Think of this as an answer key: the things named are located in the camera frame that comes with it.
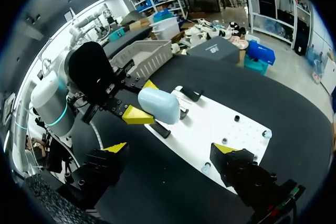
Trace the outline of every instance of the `clutter pile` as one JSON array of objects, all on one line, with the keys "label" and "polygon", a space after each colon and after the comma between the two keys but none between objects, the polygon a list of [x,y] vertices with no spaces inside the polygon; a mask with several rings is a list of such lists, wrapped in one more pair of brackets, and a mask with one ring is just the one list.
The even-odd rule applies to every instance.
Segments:
[{"label": "clutter pile", "polygon": [[198,18],[192,20],[192,23],[185,23],[183,27],[188,27],[188,29],[172,39],[174,42],[172,44],[173,53],[186,55],[187,50],[217,36],[228,40],[239,50],[245,50],[248,47],[248,42],[244,39],[245,27],[239,27],[235,22],[229,23],[229,26],[225,28],[217,20],[211,23],[203,18]]}]

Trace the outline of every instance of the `concrete floor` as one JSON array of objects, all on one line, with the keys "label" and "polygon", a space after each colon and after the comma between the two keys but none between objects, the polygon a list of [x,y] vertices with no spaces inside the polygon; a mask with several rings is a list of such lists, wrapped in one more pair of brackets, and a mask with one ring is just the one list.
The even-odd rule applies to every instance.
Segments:
[{"label": "concrete floor", "polygon": [[[229,22],[236,22],[240,26],[248,26],[247,8],[244,7],[227,7],[220,13],[209,14],[207,19],[209,21],[219,20],[225,26]],[[266,76],[307,98],[332,122],[334,113],[331,98],[321,84],[314,83],[312,79],[313,69],[306,59],[297,55],[286,42],[259,32],[255,32],[253,35],[259,37],[260,43],[271,48],[276,55],[276,61],[273,66],[268,67]]]},{"label": "concrete floor", "polygon": [[248,27],[248,10],[247,7],[226,7],[220,13],[211,13],[207,16],[207,20],[219,20],[225,27],[232,21],[239,26]]}]

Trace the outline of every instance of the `light blue object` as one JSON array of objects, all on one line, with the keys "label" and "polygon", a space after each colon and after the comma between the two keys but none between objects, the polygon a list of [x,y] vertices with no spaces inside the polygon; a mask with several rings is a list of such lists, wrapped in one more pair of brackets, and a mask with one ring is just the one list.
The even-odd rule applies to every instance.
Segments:
[{"label": "light blue object", "polygon": [[47,123],[46,123],[46,125],[47,125],[47,126],[54,126],[56,123],[58,123],[58,122],[62,119],[62,117],[65,115],[65,112],[67,112],[67,109],[68,109],[68,104],[66,103],[66,105],[65,105],[65,109],[64,109],[62,115],[61,115],[55,122],[50,123],[50,124],[47,124]]},{"label": "light blue object", "polygon": [[144,88],[138,95],[138,101],[145,112],[161,122],[174,124],[180,119],[180,105],[174,94]]},{"label": "light blue object", "polygon": [[210,171],[210,168],[211,168],[211,164],[206,162],[205,165],[202,167],[201,171],[202,171],[202,173],[207,175]]}]

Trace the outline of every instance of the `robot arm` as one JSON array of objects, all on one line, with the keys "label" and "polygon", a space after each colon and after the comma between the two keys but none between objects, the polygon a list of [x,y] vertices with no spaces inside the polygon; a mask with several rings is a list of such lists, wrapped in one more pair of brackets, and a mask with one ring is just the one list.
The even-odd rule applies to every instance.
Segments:
[{"label": "robot arm", "polygon": [[[155,119],[167,124],[176,123],[180,119],[176,96],[159,90],[150,80],[127,74],[133,66],[134,61],[130,60],[123,68],[114,71],[102,47],[96,42],[87,42],[69,51],[58,69],[64,68],[69,82],[84,94],[90,104],[82,118],[86,123],[98,109],[111,112],[127,124],[154,124]],[[60,75],[51,71],[43,78],[34,88],[31,102],[52,132],[59,137],[68,137],[76,113],[66,97],[69,83],[64,85]],[[138,95],[144,111],[116,98],[123,89]]]},{"label": "robot arm", "polygon": [[246,149],[239,151],[213,143],[210,160],[225,186],[233,186],[244,204],[255,211],[249,224],[278,223],[296,209],[296,200],[305,191],[293,180],[278,186],[276,174],[258,166],[254,154]]},{"label": "robot arm", "polygon": [[90,27],[90,29],[83,31],[81,30],[81,28],[85,27],[87,24],[89,24],[91,21],[97,19],[100,15],[103,14],[104,10],[108,9],[106,4],[103,4],[99,10],[97,10],[95,13],[93,13],[92,15],[86,17],[85,19],[83,19],[82,21],[74,24],[71,28],[70,28],[70,33],[72,34],[72,38],[70,41],[70,46],[69,48],[72,49],[76,43],[79,41],[80,38],[84,37],[84,35],[91,29],[94,28],[94,26]]}]

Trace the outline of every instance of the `metal shelf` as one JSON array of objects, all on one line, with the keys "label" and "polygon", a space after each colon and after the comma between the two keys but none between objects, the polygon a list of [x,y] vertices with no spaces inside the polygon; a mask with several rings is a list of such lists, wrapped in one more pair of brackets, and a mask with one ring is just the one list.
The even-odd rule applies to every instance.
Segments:
[{"label": "metal shelf", "polygon": [[145,1],[146,1],[146,0],[142,0],[142,1],[140,1],[140,2],[135,3],[134,5],[139,5],[139,4],[141,4],[141,3],[145,2]]},{"label": "metal shelf", "polygon": [[174,10],[181,10],[181,8],[179,7],[179,8],[169,9],[169,10],[171,10],[171,11],[174,11]]},{"label": "metal shelf", "polygon": [[164,1],[164,2],[160,2],[160,3],[156,4],[155,6],[162,5],[162,4],[165,4],[165,3],[169,3],[171,1],[175,1],[175,0],[167,0],[167,1]]},{"label": "metal shelf", "polygon": [[257,28],[257,27],[254,27],[253,30],[254,30],[254,31],[259,31],[259,32],[264,33],[264,34],[268,34],[268,35],[270,35],[270,36],[273,36],[273,37],[276,37],[276,38],[278,38],[278,39],[281,39],[281,40],[283,40],[283,41],[285,41],[285,42],[287,42],[287,43],[289,43],[289,44],[292,44],[292,41],[290,41],[290,40],[288,40],[288,39],[285,39],[285,38],[283,38],[283,37],[281,37],[281,36],[279,36],[279,35],[276,35],[276,34],[274,34],[274,33],[270,33],[269,31],[265,31],[265,30],[262,30],[262,29]]},{"label": "metal shelf", "polygon": [[146,9],[144,9],[144,10],[141,10],[141,11],[139,11],[139,13],[144,12],[145,10],[149,10],[151,8],[153,8],[153,6],[150,6],[150,7],[147,7]]},{"label": "metal shelf", "polygon": [[261,15],[261,14],[259,14],[259,13],[253,13],[253,15],[256,15],[256,16],[259,16],[259,17],[263,17],[263,18],[271,19],[271,20],[273,20],[273,21],[275,21],[275,22],[279,22],[279,23],[281,23],[281,24],[283,24],[283,25],[285,25],[285,26],[288,26],[288,27],[294,29],[294,27],[293,27],[292,25],[289,25],[288,23],[283,22],[282,20],[275,19],[275,18],[271,18],[271,17],[268,17],[268,16],[264,16],[264,15]]},{"label": "metal shelf", "polygon": [[297,8],[299,8],[301,11],[303,11],[304,13],[307,13],[310,16],[310,13],[307,12],[305,9],[303,9],[301,6],[296,5]]}]

